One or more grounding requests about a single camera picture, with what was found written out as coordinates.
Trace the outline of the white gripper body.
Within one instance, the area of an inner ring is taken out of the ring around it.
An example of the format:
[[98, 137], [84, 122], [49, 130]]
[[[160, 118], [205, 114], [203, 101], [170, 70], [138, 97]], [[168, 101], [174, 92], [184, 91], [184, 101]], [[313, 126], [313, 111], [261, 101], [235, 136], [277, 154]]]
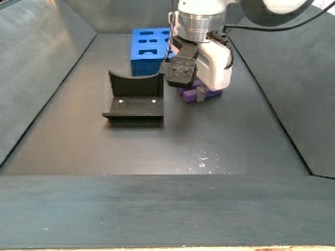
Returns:
[[227, 46], [211, 40], [197, 45], [196, 78], [212, 90], [223, 90], [229, 86], [232, 76], [232, 52]]

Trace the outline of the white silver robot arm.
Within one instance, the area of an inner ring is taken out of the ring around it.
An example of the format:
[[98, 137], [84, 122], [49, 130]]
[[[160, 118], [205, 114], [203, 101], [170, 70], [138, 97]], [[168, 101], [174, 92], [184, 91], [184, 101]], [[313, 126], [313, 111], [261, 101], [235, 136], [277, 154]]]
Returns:
[[170, 0], [165, 80], [187, 102], [219, 96], [229, 86], [235, 54], [228, 32], [229, 7], [251, 21], [244, 30], [280, 32], [316, 0]]

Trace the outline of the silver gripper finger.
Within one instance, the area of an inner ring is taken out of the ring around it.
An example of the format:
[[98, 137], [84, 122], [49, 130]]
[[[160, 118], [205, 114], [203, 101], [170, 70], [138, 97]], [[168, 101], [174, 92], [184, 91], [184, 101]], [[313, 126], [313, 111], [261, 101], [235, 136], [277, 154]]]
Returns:
[[196, 102], [203, 102], [205, 100], [205, 93], [207, 93], [207, 90], [205, 90], [205, 86], [197, 86], [196, 87]]

